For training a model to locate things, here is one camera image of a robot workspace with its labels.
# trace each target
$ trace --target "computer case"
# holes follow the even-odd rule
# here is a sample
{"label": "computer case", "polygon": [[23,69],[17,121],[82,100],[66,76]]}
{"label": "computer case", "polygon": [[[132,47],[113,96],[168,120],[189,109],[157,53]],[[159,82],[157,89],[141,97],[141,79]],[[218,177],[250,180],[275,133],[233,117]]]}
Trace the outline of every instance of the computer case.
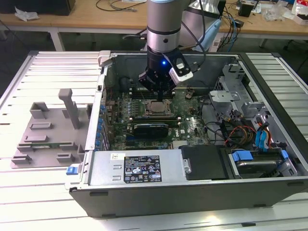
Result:
{"label": "computer case", "polygon": [[75,0],[0,0],[0,13],[15,13],[15,7],[26,12],[69,15]]}

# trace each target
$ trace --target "blue cable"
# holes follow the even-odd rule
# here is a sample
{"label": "blue cable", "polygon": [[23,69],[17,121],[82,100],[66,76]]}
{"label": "blue cable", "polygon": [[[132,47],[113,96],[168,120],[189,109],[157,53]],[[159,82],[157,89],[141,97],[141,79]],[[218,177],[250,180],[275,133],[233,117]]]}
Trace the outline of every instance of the blue cable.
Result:
{"label": "blue cable", "polygon": [[234,43],[235,43],[235,39],[236,39],[236,32],[235,32],[235,30],[236,30],[236,25],[235,25],[235,21],[234,21],[234,19],[233,18],[230,18],[231,20],[232,20],[232,22],[233,22],[233,28],[234,28],[234,30],[233,30],[233,41],[232,41],[232,44],[229,46],[229,48],[228,48],[228,50],[227,50],[227,52],[230,52],[230,50],[231,50],[231,48],[233,47],[233,45],[234,45]]}

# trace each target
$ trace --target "motherboard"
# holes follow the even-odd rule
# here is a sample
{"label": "motherboard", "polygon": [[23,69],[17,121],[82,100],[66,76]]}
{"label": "motherboard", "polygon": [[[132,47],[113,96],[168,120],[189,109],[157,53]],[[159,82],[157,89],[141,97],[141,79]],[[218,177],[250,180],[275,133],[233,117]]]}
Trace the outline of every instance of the motherboard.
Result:
{"label": "motherboard", "polygon": [[142,91],[107,95],[109,150],[178,149],[182,145],[209,144],[200,119],[197,97],[186,90],[162,102]]}

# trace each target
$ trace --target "floor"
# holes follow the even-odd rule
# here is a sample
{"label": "floor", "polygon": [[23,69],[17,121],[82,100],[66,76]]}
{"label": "floor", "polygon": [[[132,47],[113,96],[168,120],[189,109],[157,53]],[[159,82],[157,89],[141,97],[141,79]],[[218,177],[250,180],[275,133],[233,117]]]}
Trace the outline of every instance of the floor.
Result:
{"label": "floor", "polygon": [[[4,93],[10,81],[18,71],[29,50],[54,51],[54,46],[48,33],[17,32],[16,36],[6,31],[7,39],[0,41],[0,96]],[[62,33],[64,46],[67,51],[137,51],[144,46],[144,41],[138,39],[122,39],[122,35],[95,34],[96,44],[92,43],[90,34]],[[288,50],[283,47],[287,40],[268,40],[264,48],[259,47],[259,39],[238,38],[231,52],[277,52],[296,71],[308,56],[308,43],[294,41]],[[308,83],[308,61],[298,71],[298,74]]]}

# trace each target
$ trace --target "power supply label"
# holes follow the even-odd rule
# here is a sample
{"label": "power supply label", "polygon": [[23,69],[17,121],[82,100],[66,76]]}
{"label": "power supply label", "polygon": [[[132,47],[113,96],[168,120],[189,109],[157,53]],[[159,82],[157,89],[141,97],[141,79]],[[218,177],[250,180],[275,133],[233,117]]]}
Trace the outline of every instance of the power supply label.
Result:
{"label": "power supply label", "polygon": [[148,183],[161,181],[162,171],[160,169],[158,155],[124,157],[125,183]]}

